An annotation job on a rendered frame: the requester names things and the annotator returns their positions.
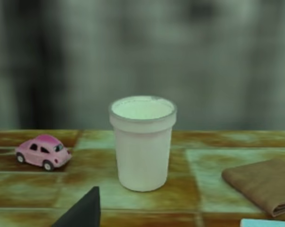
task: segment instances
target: car's rear wheel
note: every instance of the car's rear wheel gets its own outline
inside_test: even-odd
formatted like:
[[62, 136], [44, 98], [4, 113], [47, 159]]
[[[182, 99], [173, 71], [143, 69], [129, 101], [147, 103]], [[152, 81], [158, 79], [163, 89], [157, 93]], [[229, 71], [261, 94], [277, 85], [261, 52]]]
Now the car's rear wheel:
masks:
[[19, 163], [25, 163], [25, 157], [21, 153], [16, 154], [16, 159]]
[[52, 162], [46, 160], [43, 163], [43, 167], [46, 171], [53, 171], [54, 170], [54, 165], [52, 164]]

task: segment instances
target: cup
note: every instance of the cup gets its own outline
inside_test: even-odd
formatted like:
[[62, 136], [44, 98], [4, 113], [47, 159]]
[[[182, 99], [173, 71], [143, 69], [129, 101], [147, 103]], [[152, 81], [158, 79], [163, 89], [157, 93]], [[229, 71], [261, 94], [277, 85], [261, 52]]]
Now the cup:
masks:
[[110, 105], [118, 178], [125, 188], [148, 192], [165, 184], [176, 112], [171, 101], [155, 96], [131, 96]]

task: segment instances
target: toy car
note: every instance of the toy car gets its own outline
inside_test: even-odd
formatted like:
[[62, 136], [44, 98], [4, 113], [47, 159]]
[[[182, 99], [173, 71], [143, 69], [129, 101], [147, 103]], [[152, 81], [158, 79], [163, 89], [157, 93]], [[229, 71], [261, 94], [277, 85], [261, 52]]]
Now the toy car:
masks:
[[70, 151], [51, 135], [28, 140], [17, 147], [15, 153], [18, 162], [42, 166], [46, 171], [65, 165], [72, 157]]

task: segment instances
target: table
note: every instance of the table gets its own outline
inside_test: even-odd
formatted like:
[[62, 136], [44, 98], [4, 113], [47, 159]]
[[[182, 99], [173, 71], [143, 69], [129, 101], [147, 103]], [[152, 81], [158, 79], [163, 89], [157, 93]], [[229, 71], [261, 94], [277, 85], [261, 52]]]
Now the table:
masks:
[[[73, 153], [53, 173], [20, 165], [13, 153], [44, 133]], [[174, 131], [167, 183], [138, 193], [119, 184], [111, 131], [0, 131], [0, 226], [48, 227], [92, 186], [100, 187], [102, 227], [239, 227], [242, 218], [272, 219], [220, 174], [274, 157], [285, 160], [285, 131]]]

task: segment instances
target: car's front wheel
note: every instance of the car's front wheel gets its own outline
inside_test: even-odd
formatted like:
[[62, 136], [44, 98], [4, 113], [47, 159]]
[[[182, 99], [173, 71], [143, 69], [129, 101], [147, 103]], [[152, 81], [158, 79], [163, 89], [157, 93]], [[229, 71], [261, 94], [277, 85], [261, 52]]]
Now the car's front wheel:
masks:
[[21, 153], [16, 154], [16, 159], [19, 163], [25, 163], [25, 157]]
[[43, 167], [46, 171], [53, 171], [54, 170], [54, 165], [52, 164], [52, 162], [45, 160], [43, 163]]

